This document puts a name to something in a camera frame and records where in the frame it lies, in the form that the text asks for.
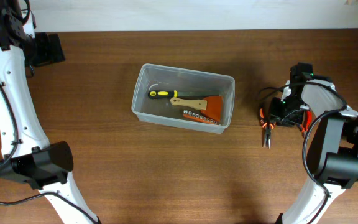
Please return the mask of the red black cutting pliers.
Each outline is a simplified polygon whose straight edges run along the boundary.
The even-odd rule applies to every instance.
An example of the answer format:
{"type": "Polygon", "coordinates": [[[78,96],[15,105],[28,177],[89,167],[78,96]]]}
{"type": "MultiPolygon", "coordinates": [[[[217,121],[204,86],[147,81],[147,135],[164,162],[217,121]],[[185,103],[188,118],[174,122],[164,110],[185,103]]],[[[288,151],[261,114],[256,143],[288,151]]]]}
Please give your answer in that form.
{"type": "Polygon", "coordinates": [[[303,137],[306,136],[306,133],[309,130],[309,126],[311,124],[311,119],[312,119],[311,111],[305,110],[303,122],[297,126],[303,137]]]}

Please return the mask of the orange black needle-nose pliers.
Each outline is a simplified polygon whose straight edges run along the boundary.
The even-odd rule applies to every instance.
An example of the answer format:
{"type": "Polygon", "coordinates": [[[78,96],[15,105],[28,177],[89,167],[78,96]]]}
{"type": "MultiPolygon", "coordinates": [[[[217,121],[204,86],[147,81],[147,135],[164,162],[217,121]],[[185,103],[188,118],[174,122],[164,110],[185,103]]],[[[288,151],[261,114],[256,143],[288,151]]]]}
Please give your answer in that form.
{"type": "Polygon", "coordinates": [[[272,130],[275,128],[275,123],[271,123],[268,116],[264,113],[264,104],[259,105],[259,123],[262,128],[263,140],[262,146],[266,148],[271,147],[272,130]]]}

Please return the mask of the orange scraper wooden handle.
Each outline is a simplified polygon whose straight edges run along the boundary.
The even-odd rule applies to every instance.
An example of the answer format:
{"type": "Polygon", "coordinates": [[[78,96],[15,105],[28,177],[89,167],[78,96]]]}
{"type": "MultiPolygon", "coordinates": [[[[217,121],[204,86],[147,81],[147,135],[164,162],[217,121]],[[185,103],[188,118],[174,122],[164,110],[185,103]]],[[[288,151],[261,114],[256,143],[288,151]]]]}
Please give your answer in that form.
{"type": "Polygon", "coordinates": [[[221,121],[222,109],[223,109],[223,97],[222,96],[207,96],[201,100],[185,100],[177,97],[170,99],[170,103],[173,106],[186,106],[195,110],[201,111],[203,116],[210,119],[221,121]]]}

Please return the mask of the orange socket bit rail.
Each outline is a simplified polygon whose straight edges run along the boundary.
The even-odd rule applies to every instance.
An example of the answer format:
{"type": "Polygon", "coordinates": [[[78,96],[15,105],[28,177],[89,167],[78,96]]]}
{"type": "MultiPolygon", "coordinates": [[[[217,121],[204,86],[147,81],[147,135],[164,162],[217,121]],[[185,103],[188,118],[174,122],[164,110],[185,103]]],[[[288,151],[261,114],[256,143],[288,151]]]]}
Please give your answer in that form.
{"type": "Polygon", "coordinates": [[[220,125],[219,121],[216,121],[207,116],[203,116],[202,114],[193,111],[193,110],[183,110],[182,116],[186,119],[190,119],[191,121],[196,121],[204,124],[212,124],[212,125],[220,125]]]}

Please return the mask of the file yellow black handle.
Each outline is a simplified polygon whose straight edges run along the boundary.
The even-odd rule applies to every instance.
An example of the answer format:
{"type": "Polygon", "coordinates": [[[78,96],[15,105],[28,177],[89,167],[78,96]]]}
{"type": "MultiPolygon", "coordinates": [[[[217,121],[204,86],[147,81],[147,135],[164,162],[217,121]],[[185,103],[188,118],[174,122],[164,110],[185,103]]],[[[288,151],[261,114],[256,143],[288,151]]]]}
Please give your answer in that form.
{"type": "Polygon", "coordinates": [[[162,99],[162,98],[202,98],[207,96],[219,95],[218,91],[166,91],[166,90],[151,90],[147,96],[150,99],[162,99]]]}

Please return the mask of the clear plastic container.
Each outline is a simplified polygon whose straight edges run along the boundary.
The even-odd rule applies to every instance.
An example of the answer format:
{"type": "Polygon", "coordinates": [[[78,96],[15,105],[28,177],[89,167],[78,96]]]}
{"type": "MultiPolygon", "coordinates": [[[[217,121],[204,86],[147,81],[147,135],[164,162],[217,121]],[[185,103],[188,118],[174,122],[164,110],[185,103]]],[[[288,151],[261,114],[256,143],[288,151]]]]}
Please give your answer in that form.
{"type": "Polygon", "coordinates": [[[140,121],[207,133],[221,134],[229,127],[234,110],[235,79],[228,75],[208,73],[163,65],[142,66],[132,98],[132,112],[140,121]],[[183,116],[185,106],[173,106],[169,98],[152,100],[150,91],[212,92],[223,97],[222,117],[216,124],[206,124],[183,116]]]}

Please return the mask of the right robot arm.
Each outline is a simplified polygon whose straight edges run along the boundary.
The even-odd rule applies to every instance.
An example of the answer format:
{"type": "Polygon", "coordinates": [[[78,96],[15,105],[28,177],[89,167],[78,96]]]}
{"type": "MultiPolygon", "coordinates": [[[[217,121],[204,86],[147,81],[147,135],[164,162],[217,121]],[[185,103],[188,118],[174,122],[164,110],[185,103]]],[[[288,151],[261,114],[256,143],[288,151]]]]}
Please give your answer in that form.
{"type": "Polygon", "coordinates": [[[334,200],[358,182],[358,112],[329,77],[298,63],[273,93],[266,132],[275,125],[296,126],[303,135],[301,159],[307,179],[294,204],[277,223],[318,223],[334,200]]]}

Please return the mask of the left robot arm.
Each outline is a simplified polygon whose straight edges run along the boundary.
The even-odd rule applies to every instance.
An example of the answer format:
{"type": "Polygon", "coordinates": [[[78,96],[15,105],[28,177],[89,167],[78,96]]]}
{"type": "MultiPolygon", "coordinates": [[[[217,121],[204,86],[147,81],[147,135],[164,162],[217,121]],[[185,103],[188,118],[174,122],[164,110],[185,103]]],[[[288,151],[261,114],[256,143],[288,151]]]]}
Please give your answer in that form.
{"type": "Polygon", "coordinates": [[[99,223],[76,186],[68,143],[50,143],[35,112],[27,77],[65,60],[59,36],[36,27],[29,5],[0,0],[0,178],[29,185],[65,223],[99,223]]]}

